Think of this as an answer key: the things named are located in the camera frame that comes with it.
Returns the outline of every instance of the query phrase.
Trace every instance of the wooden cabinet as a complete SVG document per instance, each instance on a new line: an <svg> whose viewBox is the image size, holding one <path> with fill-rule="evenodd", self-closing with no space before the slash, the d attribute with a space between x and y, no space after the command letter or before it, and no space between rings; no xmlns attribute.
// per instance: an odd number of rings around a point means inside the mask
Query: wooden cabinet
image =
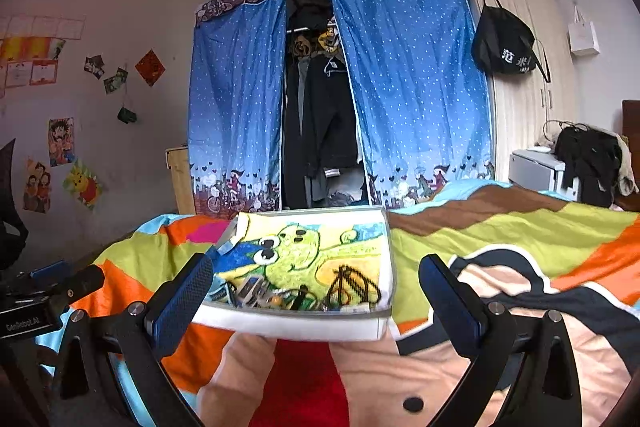
<svg viewBox="0 0 640 427"><path fill-rule="evenodd" d="M189 150L187 147L177 147L166 150L166 166L171 171L171 181L174 184L175 202L180 214L195 214L193 203L193 185L189 168Z"/></svg>
<svg viewBox="0 0 640 427"><path fill-rule="evenodd" d="M484 2L497 6L495 0L469 0L476 17ZM538 40L534 45L536 55L545 67L546 54L551 71L550 84L538 69L487 78L492 100L495 178L508 181L511 152L534 145L547 120L575 120L575 71L566 24L556 0L500 0L500 4L531 28Z"/></svg>

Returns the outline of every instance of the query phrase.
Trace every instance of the orange fabric patch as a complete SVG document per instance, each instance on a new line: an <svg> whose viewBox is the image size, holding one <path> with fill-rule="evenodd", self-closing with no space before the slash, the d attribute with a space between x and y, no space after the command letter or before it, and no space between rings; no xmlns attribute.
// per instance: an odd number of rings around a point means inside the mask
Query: orange fabric patch
<svg viewBox="0 0 640 427"><path fill-rule="evenodd" d="M165 233L173 245L181 245L187 241L187 236L190 233L196 232L203 225L217 221L221 221L221 219L214 219L208 216L185 217L172 222L170 225L160 227L158 233Z"/></svg>
<svg viewBox="0 0 640 427"><path fill-rule="evenodd" d="M398 324L398 331L400 331L401 335L404 335L407 331L417 328L418 326L424 324L426 321L426 319L415 319L414 321L400 323Z"/></svg>
<svg viewBox="0 0 640 427"><path fill-rule="evenodd" d="M640 299L640 216L620 236L604 243L572 272L551 282L560 291L593 281L633 306Z"/></svg>
<svg viewBox="0 0 640 427"><path fill-rule="evenodd" d="M92 317L118 314L133 301L147 302L153 292L145 288L111 261L99 265L104 272L104 286L75 302ZM174 384L185 391L197 393L211 380L222 360L222 349L233 331L217 330L191 323L175 353L162 359L162 365Z"/></svg>

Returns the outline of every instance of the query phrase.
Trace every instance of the curtain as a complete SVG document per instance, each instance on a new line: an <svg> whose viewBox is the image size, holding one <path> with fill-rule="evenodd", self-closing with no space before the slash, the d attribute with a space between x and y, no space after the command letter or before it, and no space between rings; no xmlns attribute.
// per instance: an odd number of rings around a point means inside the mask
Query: curtain
<svg viewBox="0 0 640 427"><path fill-rule="evenodd" d="M374 203L492 178L484 74L466 0L333 0Z"/></svg>
<svg viewBox="0 0 640 427"><path fill-rule="evenodd" d="M280 207L285 0L243 4L196 27L189 159L196 213Z"/></svg>

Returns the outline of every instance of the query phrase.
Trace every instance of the blanket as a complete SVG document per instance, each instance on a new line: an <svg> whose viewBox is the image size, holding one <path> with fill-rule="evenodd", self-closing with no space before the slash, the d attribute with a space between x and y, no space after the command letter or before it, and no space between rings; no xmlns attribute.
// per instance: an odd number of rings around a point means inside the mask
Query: blanket
<svg viewBox="0 0 640 427"><path fill-rule="evenodd" d="M638 214L463 180L428 203L390 212L388 222L396 291L381 340L302 343L188 327L162 364L205 425L428 424L468 366L418 284L418 263L428 253L512 313L560 311L574 348L583 425L604 420L640 366ZM145 223L98 257L105 285L74 308L106 315L148 300L225 228L206 216ZM505 372L479 425L492 423L515 375ZM152 425L130 382L125 388L138 421Z"/></svg>

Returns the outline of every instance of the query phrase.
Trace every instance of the white paper bag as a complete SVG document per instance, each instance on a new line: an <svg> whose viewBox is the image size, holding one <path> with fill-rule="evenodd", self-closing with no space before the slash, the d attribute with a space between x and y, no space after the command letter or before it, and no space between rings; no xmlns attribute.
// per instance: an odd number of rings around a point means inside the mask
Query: white paper bag
<svg viewBox="0 0 640 427"><path fill-rule="evenodd" d="M595 55L600 52L593 22L584 19L577 5L574 8L574 22L569 24L569 43L574 55Z"/></svg>

